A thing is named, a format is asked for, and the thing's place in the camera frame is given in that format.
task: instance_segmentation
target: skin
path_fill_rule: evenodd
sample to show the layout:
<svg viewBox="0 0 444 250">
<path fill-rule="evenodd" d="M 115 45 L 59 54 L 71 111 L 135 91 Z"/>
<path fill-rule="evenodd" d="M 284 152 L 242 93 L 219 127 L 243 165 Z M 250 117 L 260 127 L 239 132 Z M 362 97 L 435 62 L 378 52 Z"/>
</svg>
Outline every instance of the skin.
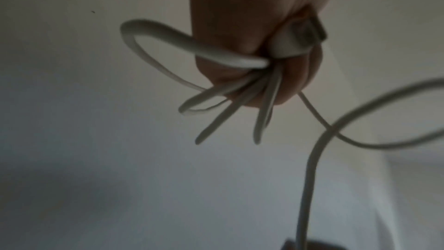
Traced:
<svg viewBox="0 0 444 250">
<path fill-rule="evenodd" d="M 310 5 L 320 11 L 328 0 L 191 0 L 193 36 L 200 41 L 241 54 L 263 55 L 261 47 L 274 31 L 287 21 L 304 20 L 302 11 Z M 284 64 L 284 77 L 275 104 L 283 104 L 302 91 L 313 79 L 322 61 L 322 48 L 309 54 L 276 60 Z M 220 66 L 196 58 L 199 71 L 214 85 L 236 80 L 247 71 Z M 234 99 L 237 94 L 228 96 Z M 248 106 L 259 107 L 259 96 Z"/>
</svg>

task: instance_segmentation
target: wall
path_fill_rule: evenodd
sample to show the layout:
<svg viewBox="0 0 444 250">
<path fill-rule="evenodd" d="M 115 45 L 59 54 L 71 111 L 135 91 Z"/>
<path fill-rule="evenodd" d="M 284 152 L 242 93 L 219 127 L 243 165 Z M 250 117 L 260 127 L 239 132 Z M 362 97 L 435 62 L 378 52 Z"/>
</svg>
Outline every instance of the wall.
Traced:
<svg viewBox="0 0 444 250">
<path fill-rule="evenodd" d="M 406 250 L 444 248 L 444 166 L 393 163 L 401 229 Z"/>
<path fill-rule="evenodd" d="M 0 1 L 2 249 L 270 250 L 294 236 L 306 158 L 323 131 L 301 102 L 276 108 L 261 146 L 252 142 L 254 109 L 195 146 L 216 113 L 180 116 L 195 92 L 122 43 L 118 27 L 132 18 L 189 32 L 188 0 Z M 209 85 L 191 55 L 141 42 L 174 72 Z M 328 120 L 357 104 L 328 48 L 307 95 Z M 345 132 L 372 140 L 364 123 Z M 310 237 L 378 249 L 382 217 L 399 249 L 384 203 L 389 176 L 378 174 L 384 161 L 329 145 Z"/>
</svg>

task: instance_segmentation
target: cord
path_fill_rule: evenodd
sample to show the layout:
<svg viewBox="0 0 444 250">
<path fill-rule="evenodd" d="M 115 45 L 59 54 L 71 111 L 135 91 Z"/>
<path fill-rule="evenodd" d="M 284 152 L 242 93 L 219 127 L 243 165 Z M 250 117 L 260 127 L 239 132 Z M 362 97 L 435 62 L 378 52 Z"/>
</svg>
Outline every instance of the cord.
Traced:
<svg viewBox="0 0 444 250">
<path fill-rule="evenodd" d="M 149 20 L 131 20 L 125 22 L 121 25 L 120 31 L 122 34 L 123 41 L 126 45 L 133 50 L 142 60 L 148 64 L 155 67 L 157 70 L 172 78 L 173 80 L 179 82 L 180 84 L 193 88 L 198 91 L 202 91 L 200 94 L 188 99 L 179 107 L 179 112 L 182 114 L 197 114 L 206 113 L 212 109 L 219 108 L 222 104 L 227 102 L 225 99 L 222 102 L 210 106 L 205 109 L 192 109 L 192 107 L 199 105 L 215 96 L 224 96 L 228 93 L 241 90 L 241 94 L 221 113 L 216 119 L 205 128 L 199 136 L 196 138 L 196 144 L 202 143 L 206 138 L 208 138 L 219 126 L 223 124 L 231 115 L 233 115 L 242 105 L 248 103 L 251 99 L 257 96 L 263 90 L 265 91 L 261 108 L 259 109 L 258 117 L 256 120 L 256 125 L 253 132 L 253 139 L 256 144 L 259 144 L 264 129 L 266 128 L 268 122 L 270 121 L 271 111 L 276 98 L 276 94 L 279 90 L 282 81 L 282 65 L 273 64 L 270 65 L 270 61 L 266 58 L 256 57 L 256 56 L 246 56 L 237 54 L 222 48 L 211 46 L 208 44 L 203 44 L 193 39 L 176 29 L 173 29 L 162 23 L 157 23 Z M 256 69 L 245 77 L 231 81 L 222 85 L 213 86 L 210 89 L 205 89 L 189 81 L 186 81 L 170 70 L 162 66 L 157 60 L 152 58 L 148 53 L 146 53 L 143 48 L 137 43 L 135 36 L 145 35 L 151 36 L 162 41 L 165 41 L 171 45 L 182 48 L 186 51 L 192 52 L 197 56 L 212 60 L 216 63 L 230 66 L 234 68 L 243 69 Z M 283 43 L 283 46 L 288 46 L 288 42 L 280 42 L 275 40 L 276 44 Z M 297 52 L 304 51 L 306 49 L 295 49 Z M 352 140 L 340 133 L 351 122 L 357 120 L 358 118 L 367 115 L 380 109 L 390 103 L 396 102 L 400 99 L 404 99 L 416 94 L 420 94 L 426 90 L 433 90 L 437 88 L 444 88 L 444 78 L 434 79 L 413 84 L 401 88 L 399 90 L 387 93 L 379 98 L 376 98 L 352 111 L 345 114 L 339 118 L 336 122 L 330 125 L 325 119 L 319 114 L 315 107 L 309 102 L 307 97 L 300 93 L 299 97 L 303 101 L 307 109 L 313 114 L 313 116 L 325 127 L 326 131 L 321 135 L 321 137 L 316 142 L 310 156 L 307 160 L 307 167 L 305 173 L 304 189 L 301 197 L 301 205 L 299 209 L 299 217 L 297 222 L 296 231 L 296 249 L 304 250 L 306 249 L 307 243 L 307 231 L 308 231 L 308 221 L 310 215 L 311 201 L 313 198 L 313 191 L 315 187 L 315 175 L 316 167 L 321 157 L 322 152 L 328 143 L 337 137 L 340 140 L 351 144 L 353 146 L 371 149 L 371 150 L 394 150 L 407 147 L 413 147 L 420 144 L 425 144 L 436 140 L 438 138 L 444 137 L 444 128 L 434 131 L 423 136 L 413 138 L 407 141 L 386 143 L 386 144 L 367 144 Z"/>
</svg>

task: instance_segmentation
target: human hand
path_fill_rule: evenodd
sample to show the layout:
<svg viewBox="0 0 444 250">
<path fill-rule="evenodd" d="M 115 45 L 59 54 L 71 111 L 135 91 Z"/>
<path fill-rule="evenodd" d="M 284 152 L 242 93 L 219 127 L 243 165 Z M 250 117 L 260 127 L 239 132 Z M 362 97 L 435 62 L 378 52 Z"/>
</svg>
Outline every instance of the human hand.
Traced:
<svg viewBox="0 0 444 250">
<path fill-rule="evenodd" d="M 193 36 L 241 54 L 261 55 L 265 41 L 288 20 L 303 20 L 301 9 L 311 5 L 319 11 L 328 0 L 191 0 Z M 322 61 L 322 48 L 308 54 L 273 61 L 284 64 L 283 80 L 275 104 L 298 94 L 314 77 Z M 222 84 L 244 76 L 247 71 L 221 66 L 196 58 L 199 71 L 213 84 Z M 259 107 L 262 97 L 248 106 Z"/>
</svg>

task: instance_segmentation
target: white cord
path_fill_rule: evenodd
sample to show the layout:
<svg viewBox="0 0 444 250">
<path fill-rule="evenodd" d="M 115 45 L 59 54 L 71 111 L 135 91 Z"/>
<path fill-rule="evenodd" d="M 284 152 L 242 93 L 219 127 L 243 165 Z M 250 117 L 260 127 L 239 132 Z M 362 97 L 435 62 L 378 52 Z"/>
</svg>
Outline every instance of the white cord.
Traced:
<svg viewBox="0 0 444 250">
<path fill-rule="evenodd" d="M 288 55 L 296 56 L 298 54 L 303 54 L 311 48 L 314 44 L 318 44 L 323 40 L 322 37 L 312 36 L 315 41 L 304 42 L 304 45 L 295 46 L 292 48 L 290 43 L 297 44 L 300 42 L 296 37 L 288 32 L 289 29 L 283 29 L 277 32 L 277 35 L 272 38 L 272 46 L 269 46 L 273 50 L 273 57 L 286 57 Z M 211 106 L 206 109 L 192 110 L 193 106 L 199 105 L 215 96 L 224 96 L 226 94 L 238 91 L 240 89 L 244 90 L 241 94 L 221 113 L 216 119 L 200 133 L 196 139 L 196 143 L 202 143 L 206 138 L 208 138 L 220 125 L 223 124 L 228 118 L 231 117 L 242 105 L 248 103 L 257 96 L 260 92 L 265 90 L 264 97 L 262 99 L 262 106 L 259 109 L 258 117 L 256 120 L 256 125 L 253 132 L 253 139 L 255 143 L 259 144 L 263 131 L 268 124 L 271 116 L 272 107 L 276 94 L 279 90 L 282 81 L 282 65 L 274 64 L 272 67 L 270 61 L 266 58 L 246 56 L 236 54 L 231 51 L 227 51 L 215 46 L 208 44 L 203 44 L 192 37 L 181 33 L 167 25 L 149 21 L 149 20 L 131 20 L 122 24 L 120 28 L 122 37 L 126 45 L 132 49 L 142 60 L 146 61 L 148 64 L 155 67 L 157 70 L 172 78 L 173 80 L 181 83 L 184 86 L 202 91 L 202 93 L 188 99 L 183 105 L 180 106 L 179 112 L 181 113 L 205 113 L 211 109 L 217 108 L 225 103 L 227 100 L 220 102 L 217 105 Z M 168 69 L 162 66 L 157 60 L 152 58 L 147 54 L 141 46 L 136 42 L 134 36 L 136 35 L 146 35 L 155 37 L 171 45 L 182 48 L 186 51 L 192 52 L 200 57 L 212 60 L 219 64 L 230 66 L 234 68 L 245 68 L 245 69 L 264 69 L 252 71 L 245 77 L 237 80 L 228 82 L 223 85 L 214 86 L 210 89 L 204 89 L 198 85 L 188 82 Z M 375 110 L 386 106 L 389 103 L 393 103 L 400 99 L 422 93 L 426 90 L 432 90 L 437 88 L 444 88 L 444 79 L 435 79 L 414 84 L 411 86 L 404 87 L 402 89 L 385 94 L 371 102 L 368 102 L 357 109 L 345 114 L 343 117 L 339 118 L 332 125 L 328 124 L 325 119 L 317 112 L 309 100 L 305 97 L 303 93 L 299 94 L 299 97 L 307 106 L 308 110 L 313 114 L 313 116 L 326 128 L 326 131 L 321 135 L 321 137 L 316 142 L 308 161 L 305 174 L 304 189 L 302 192 L 301 205 L 299 210 L 299 218 L 297 224 L 296 232 L 296 250 L 306 249 L 307 241 L 307 230 L 308 221 L 310 214 L 311 200 L 313 198 L 313 191 L 315 187 L 315 174 L 318 161 L 321 157 L 322 152 L 333 137 L 338 137 L 342 141 L 349 143 L 351 145 L 372 149 L 372 150 L 393 150 L 401 149 L 406 147 L 417 146 L 420 144 L 425 144 L 436 140 L 438 138 L 444 137 L 444 129 L 437 130 L 433 133 L 423 135 L 411 140 L 387 143 L 387 144 L 366 144 L 355 140 L 352 140 L 340 133 L 351 122 L 356 119 L 374 112 Z"/>
</svg>

